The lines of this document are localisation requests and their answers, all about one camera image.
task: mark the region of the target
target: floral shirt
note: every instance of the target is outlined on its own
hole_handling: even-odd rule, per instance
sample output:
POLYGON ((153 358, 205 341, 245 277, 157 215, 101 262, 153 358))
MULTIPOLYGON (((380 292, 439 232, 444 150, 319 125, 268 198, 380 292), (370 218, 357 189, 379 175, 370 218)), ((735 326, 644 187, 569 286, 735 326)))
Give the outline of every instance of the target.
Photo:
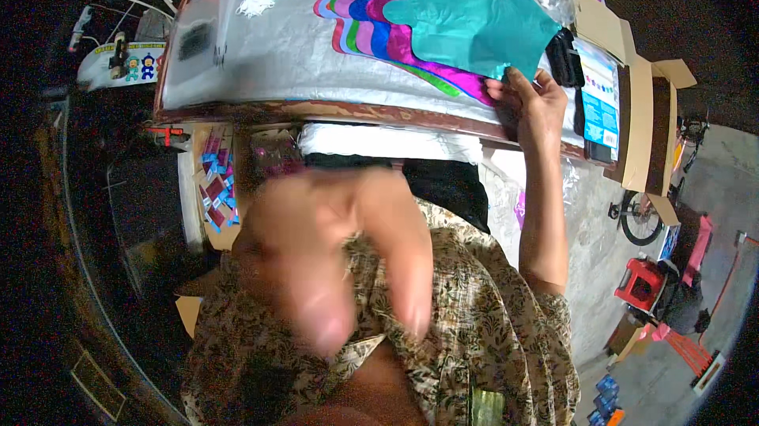
POLYGON ((323 402, 385 339, 430 424, 569 424, 579 401, 561 295, 534 294, 498 242, 418 200, 432 238, 432 320, 417 343, 394 319, 384 263, 347 242, 357 329, 333 361, 305 354, 291 332, 238 287, 223 256, 200 305, 181 396, 193 424, 270 424, 323 402))

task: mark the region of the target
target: hand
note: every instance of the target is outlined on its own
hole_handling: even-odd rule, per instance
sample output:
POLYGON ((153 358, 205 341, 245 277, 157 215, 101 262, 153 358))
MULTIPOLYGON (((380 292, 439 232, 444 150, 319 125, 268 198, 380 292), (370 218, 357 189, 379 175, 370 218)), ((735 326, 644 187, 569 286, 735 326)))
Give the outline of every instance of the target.
POLYGON ((548 72, 538 68, 537 83, 528 81, 514 67, 507 70, 508 85, 485 80, 488 94, 516 111, 519 118, 517 138, 528 157, 558 158, 567 96, 548 72))
POLYGON ((257 191, 232 247, 243 286, 270 301, 317 354, 355 329, 353 280, 342 244, 363 231, 385 260, 395 317, 421 339, 430 323, 432 242, 402 174, 308 171, 257 191))

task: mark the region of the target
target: plastic stool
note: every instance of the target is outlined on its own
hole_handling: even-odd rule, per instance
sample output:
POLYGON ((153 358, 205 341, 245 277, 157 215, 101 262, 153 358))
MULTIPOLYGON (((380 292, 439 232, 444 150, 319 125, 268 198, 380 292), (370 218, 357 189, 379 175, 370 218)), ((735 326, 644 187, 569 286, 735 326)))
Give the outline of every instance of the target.
POLYGON ((632 258, 614 295, 638 309, 650 312, 664 287, 664 275, 648 260, 632 258))

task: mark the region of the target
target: concrete floor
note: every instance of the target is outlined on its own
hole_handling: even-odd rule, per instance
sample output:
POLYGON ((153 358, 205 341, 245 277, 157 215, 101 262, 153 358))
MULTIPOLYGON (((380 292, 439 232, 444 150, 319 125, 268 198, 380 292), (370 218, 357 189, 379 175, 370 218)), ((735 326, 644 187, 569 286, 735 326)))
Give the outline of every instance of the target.
MULTIPOLYGON (((704 304, 714 305, 724 284, 735 248, 735 231, 759 235, 759 139, 726 127, 713 127, 685 184, 683 200, 696 210, 711 213, 715 236, 704 259, 704 304)), ((593 409, 595 383, 606 373, 603 347, 623 312, 613 296, 631 257, 639 254, 606 213, 619 202, 619 184, 605 179, 602 169, 586 163, 564 162, 565 213, 569 242, 569 283, 566 297, 572 308, 574 363, 581 374, 583 399, 575 417, 586 424, 593 409)), ((481 168, 491 202, 489 224, 516 263, 519 231, 513 206, 520 191, 514 179, 481 168)), ((661 241, 644 249, 655 256, 661 241)), ((728 351, 739 325, 757 267, 755 252, 747 253, 736 273, 729 299, 720 308, 706 336, 708 349, 728 351)), ((650 346, 642 357, 629 357, 612 372, 621 385, 626 424, 681 424, 695 403, 689 383, 693 374, 666 343, 650 346)))
MULTIPOLYGON (((714 224, 711 246, 701 265, 703 307, 713 314, 703 344, 708 352, 720 350, 729 358, 757 281, 759 248, 751 244, 740 248, 740 261, 719 309, 713 311, 712 307, 733 264, 736 232, 746 231, 753 238, 759 235, 759 137, 712 126, 686 176, 682 200, 695 210, 708 212, 714 224)), ((688 337, 697 342, 697 335, 688 337)), ((581 369, 578 424, 586 424, 585 418, 594 409, 594 386, 607 373, 605 366, 606 358, 601 356, 581 369)), ((620 385, 625 424, 684 424, 700 402, 690 388, 694 373, 665 342, 652 343, 643 356, 628 356, 610 373, 620 385)), ((737 415, 731 424, 749 424, 748 418, 740 420, 747 412, 731 413, 737 415)))

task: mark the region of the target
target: poster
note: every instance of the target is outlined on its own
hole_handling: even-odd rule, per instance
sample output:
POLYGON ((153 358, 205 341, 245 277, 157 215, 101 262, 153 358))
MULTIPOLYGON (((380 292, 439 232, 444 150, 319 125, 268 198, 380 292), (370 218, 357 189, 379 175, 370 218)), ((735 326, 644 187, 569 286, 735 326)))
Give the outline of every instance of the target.
POLYGON ((585 76, 582 103, 585 115, 584 137, 594 143, 619 148, 619 90, 615 90, 614 66, 600 50, 574 40, 585 76))
POLYGON ((77 83, 86 87, 88 91, 155 83, 158 81, 158 70, 163 62, 165 47, 165 42, 131 42, 127 45, 125 75, 112 80, 109 60, 114 55, 115 44, 100 45, 82 60, 77 72, 77 83))

